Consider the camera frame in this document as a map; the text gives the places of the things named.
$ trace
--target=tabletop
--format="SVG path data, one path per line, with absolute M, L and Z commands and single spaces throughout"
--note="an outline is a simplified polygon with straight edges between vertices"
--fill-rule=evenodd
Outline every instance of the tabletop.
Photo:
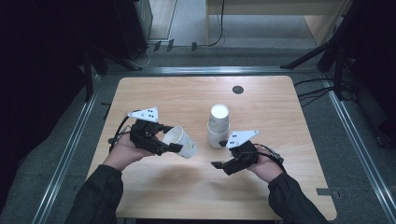
M 198 151 L 190 159 L 167 152 L 127 167 L 118 217 L 279 219 L 268 204 L 265 182 L 247 170 L 226 175 L 211 165 L 232 158 L 227 148 L 207 143 L 206 125 L 216 104 L 229 107 L 230 131 L 259 130 L 250 141 L 279 153 L 307 198 L 328 220 L 336 218 L 332 197 L 317 193 L 328 186 L 292 81 L 286 76 L 122 79 L 88 175 L 108 155 L 107 140 L 123 118 L 137 109 L 158 107 L 159 122 L 182 126 Z M 134 122 L 128 119 L 126 124 Z

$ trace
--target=hand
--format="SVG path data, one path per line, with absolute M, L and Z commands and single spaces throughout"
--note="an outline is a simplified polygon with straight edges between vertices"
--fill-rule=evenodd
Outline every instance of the hand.
M 256 148 L 261 153 L 271 155 L 271 153 L 263 147 L 256 146 Z M 267 183 L 271 182 L 273 179 L 283 173 L 282 169 L 280 169 L 280 167 L 274 161 L 265 156 L 259 156 L 258 162 L 251 165 L 247 169 Z
M 144 149 L 136 148 L 134 143 L 129 139 L 129 134 L 125 133 L 113 147 L 103 162 L 103 165 L 123 171 L 131 163 L 140 161 L 147 156 L 154 156 L 154 154 Z

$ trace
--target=white bracket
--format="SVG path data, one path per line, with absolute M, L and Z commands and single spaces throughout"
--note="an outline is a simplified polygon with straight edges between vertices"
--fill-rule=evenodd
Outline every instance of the white bracket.
M 257 135 L 259 133 L 258 130 L 254 131 L 240 131 L 240 132 L 231 132 L 230 137 L 228 138 L 228 142 L 226 147 L 233 148 L 242 146 L 246 143 L 250 138 Z
M 145 121 L 158 122 L 158 108 L 152 107 L 149 109 L 138 110 L 128 114 L 129 118 L 142 119 Z

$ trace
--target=person's right hand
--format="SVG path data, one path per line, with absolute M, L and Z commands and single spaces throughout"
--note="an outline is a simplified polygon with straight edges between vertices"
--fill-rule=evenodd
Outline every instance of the person's right hand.
M 263 147 L 256 146 L 256 148 L 261 153 L 271 155 L 271 153 Z M 259 156 L 258 162 L 254 163 L 247 169 L 267 183 L 271 182 L 273 179 L 283 173 L 282 169 L 280 169 L 280 167 L 274 161 L 271 161 L 271 159 L 265 156 Z

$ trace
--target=cup stack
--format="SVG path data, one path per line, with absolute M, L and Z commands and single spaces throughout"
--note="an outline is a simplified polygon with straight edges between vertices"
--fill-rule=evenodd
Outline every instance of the cup stack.
M 226 105 L 213 105 L 207 123 L 207 140 L 213 148 L 221 148 L 220 141 L 228 139 L 230 111 Z

